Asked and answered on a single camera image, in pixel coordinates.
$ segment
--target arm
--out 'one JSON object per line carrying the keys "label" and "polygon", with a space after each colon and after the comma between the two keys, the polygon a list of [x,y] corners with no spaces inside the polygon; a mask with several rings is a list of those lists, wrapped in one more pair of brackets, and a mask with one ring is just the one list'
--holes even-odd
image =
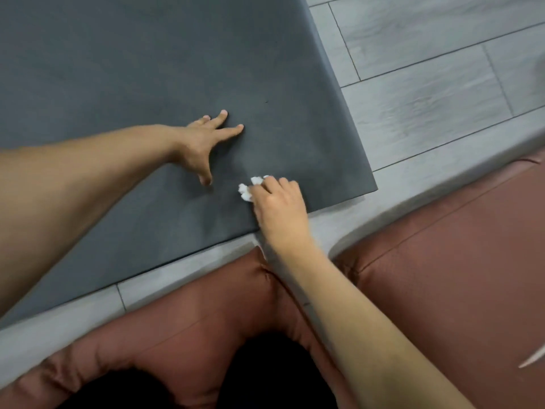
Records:
{"label": "arm", "polygon": [[127,192],[167,162],[208,185],[211,149],[242,132],[204,116],[0,153],[0,316]]}
{"label": "arm", "polygon": [[471,409],[471,403],[313,242],[299,185],[251,188],[269,244],[303,288],[361,407]]}

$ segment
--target person's left hand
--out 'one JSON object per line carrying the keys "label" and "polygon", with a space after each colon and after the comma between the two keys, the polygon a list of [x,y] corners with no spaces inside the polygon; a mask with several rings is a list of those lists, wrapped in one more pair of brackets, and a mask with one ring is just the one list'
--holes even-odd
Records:
{"label": "person's left hand", "polygon": [[227,119],[227,115],[227,111],[222,110],[214,119],[206,115],[189,123],[185,128],[171,127],[176,141],[175,162],[195,172],[203,185],[212,183],[209,162],[212,148],[219,142],[240,134],[244,129],[243,125],[218,129]]}

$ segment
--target hand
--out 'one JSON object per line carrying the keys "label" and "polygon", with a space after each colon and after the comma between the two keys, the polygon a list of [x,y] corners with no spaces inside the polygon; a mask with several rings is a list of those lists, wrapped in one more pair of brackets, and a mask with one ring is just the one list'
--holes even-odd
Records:
{"label": "hand", "polygon": [[218,117],[208,115],[189,123],[185,128],[169,126],[174,132],[176,152],[174,161],[189,171],[195,172],[203,185],[212,183],[210,171],[210,151],[216,144],[226,141],[242,132],[243,125],[235,128],[218,129],[227,119],[227,111],[222,110]]}
{"label": "hand", "polygon": [[250,187],[259,226],[279,256],[289,256],[302,245],[313,244],[309,216],[299,185],[286,178],[267,177]]}

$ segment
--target person's left arm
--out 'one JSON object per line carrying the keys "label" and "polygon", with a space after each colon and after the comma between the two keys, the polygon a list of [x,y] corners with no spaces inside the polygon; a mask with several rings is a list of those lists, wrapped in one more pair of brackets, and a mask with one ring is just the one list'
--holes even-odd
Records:
{"label": "person's left arm", "polygon": [[0,316],[127,192],[167,162],[212,181],[211,149],[242,132],[227,112],[186,128],[134,126],[0,152]]}

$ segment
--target gray wood floor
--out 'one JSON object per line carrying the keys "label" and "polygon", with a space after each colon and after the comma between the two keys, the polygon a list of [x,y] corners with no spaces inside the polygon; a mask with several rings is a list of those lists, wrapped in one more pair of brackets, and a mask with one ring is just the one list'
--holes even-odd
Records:
{"label": "gray wood floor", "polygon": [[[307,2],[379,187],[311,215],[330,256],[545,145],[545,0]],[[246,235],[0,330],[0,386],[258,244]]]}

